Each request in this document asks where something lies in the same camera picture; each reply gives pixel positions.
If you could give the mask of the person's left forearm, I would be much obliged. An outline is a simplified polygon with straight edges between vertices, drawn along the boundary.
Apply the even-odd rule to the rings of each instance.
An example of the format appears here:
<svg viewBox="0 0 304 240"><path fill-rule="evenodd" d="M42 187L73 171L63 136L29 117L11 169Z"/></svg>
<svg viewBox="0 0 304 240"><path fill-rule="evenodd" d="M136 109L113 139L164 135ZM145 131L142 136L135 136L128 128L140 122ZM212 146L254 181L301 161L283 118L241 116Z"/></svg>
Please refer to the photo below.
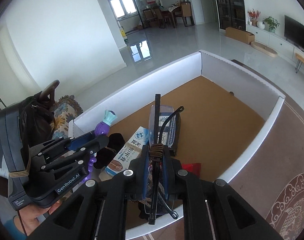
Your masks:
<svg viewBox="0 0 304 240"><path fill-rule="evenodd" d="M22 226L20 224L19 218L14 216L12 219L8 220L3 224L7 232L10 234L12 239L15 240L25 240L27 236L22 231Z"/></svg>

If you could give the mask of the person's left hand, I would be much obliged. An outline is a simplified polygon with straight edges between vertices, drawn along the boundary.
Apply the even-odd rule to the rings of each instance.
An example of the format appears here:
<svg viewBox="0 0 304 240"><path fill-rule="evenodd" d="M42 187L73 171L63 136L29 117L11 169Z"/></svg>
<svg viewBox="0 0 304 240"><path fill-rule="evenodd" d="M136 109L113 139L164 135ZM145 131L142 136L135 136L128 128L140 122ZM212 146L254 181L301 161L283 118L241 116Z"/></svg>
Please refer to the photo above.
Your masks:
<svg viewBox="0 0 304 240"><path fill-rule="evenodd" d="M29 236L39 225L40 221L38 217L45 213L50 215L54 213L61 205L61 201L58 200L52 206L42 209L41 207L36 206L35 204L29 204L21 210L18 211L17 217L19 218L20 224L22 226L22 231L26 236Z"/></svg>

